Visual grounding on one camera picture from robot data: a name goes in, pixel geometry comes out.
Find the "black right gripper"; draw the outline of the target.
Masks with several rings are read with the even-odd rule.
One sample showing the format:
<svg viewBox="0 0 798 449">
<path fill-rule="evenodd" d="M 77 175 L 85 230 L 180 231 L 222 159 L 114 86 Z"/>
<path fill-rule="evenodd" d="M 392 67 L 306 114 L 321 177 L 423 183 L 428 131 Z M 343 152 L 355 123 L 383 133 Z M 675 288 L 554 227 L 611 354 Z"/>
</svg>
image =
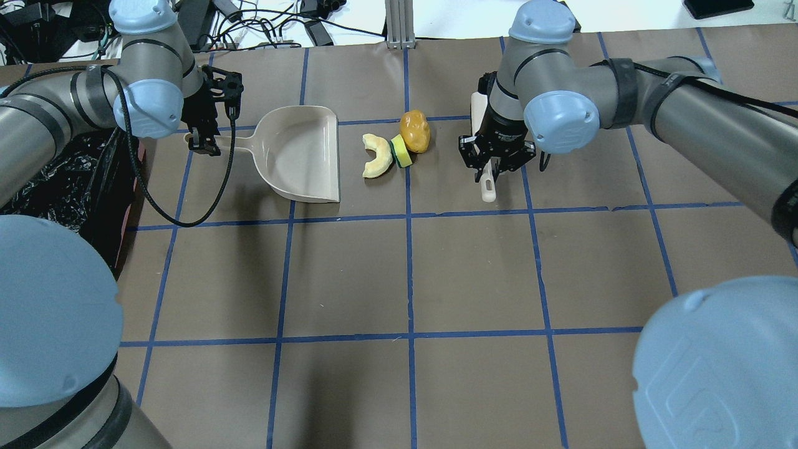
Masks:
<svg viewBox="0 0 798 449">
<path fill-rule="evenodd" d="M 458 151 L 464 164 L 475 170 L 475 182 L 481 182 L 484 167 L 493 163 L 493 182 L 497 188 L 505 173 L 512 173 L 537 156 L 535 144 L 526 140 L 527 127 L 522 120 L 502 116 L 491 104 L 477 111 L 471 106 L 470 118 L 476 130 L 458 139 Z"/>
</svg>

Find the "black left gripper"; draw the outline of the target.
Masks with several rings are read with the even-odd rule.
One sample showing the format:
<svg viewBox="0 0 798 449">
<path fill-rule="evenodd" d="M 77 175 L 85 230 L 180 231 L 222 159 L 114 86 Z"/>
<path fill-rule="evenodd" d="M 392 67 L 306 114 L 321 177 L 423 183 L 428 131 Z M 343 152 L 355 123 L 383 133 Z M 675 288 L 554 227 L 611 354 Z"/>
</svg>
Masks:
<svg viewBox="0 0 798 449">
<path fill-rule="evenodd" d="M 198 68 L 200 85 L 196 92 L 183 100 L 182 121 L 188 126 L 189 150 L 211 157 L 221 155 L 216 142 L 219 136 L 217 105 L 223 104 L 224 113 L 232 130 L 241 113 L 244 91 L 243 75 L 210 65 Z"/>
</svg>

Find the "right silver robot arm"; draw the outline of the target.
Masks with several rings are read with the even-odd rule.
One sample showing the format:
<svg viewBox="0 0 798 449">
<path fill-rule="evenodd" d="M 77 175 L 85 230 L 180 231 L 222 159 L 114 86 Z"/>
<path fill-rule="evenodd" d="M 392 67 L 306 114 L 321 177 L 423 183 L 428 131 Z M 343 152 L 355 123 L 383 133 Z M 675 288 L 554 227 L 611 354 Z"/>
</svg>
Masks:
<svg viewBox="0 0 798 449">
<path fill-rule="evenodd" d="M 706 57 L 578 67 L 570 9 L 525 2 L 459 140 L 476 181 L 641 125 L 796 245 L 796 111 L 733 93 Z M 796 447 L 796 278 L 750 276 L 682 293 L 641 330 L 633 406 L 647 448 Z"/>
</svg>

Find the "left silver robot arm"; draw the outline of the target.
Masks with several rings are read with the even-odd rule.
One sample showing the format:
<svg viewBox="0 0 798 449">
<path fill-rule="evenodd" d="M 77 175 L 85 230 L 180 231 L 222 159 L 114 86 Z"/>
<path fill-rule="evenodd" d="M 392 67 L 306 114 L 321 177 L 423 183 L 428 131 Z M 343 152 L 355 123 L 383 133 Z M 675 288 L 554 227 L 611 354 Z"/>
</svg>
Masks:
<svg viewBox="0 0 798 449">
<path fill-rule="evenodd" d="M 188 127 L 219 155 L 216 104 L 243 82 L 196 63 L 169 1 L 111 1 L 120 62 L 46 69 L 2 88 L 2 447 L 168 448 L 116 375 L 112 270 L 139 144 Z"/>
</svg>

